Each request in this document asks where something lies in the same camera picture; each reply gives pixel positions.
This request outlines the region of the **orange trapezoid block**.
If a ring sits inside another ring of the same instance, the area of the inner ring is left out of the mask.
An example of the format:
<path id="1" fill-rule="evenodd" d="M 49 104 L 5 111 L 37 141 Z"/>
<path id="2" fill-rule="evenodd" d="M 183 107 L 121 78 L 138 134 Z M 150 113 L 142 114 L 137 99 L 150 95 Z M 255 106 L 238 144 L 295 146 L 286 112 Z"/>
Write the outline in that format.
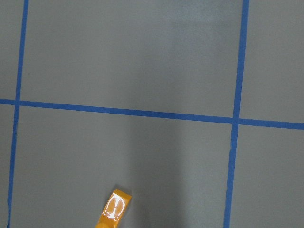
<path id="1" fill-rule="evenodd" d="M 96 228 L 117 228 L 126 212 L 132 196 L 120 189 L 115 189 L 108 199 Z"/>

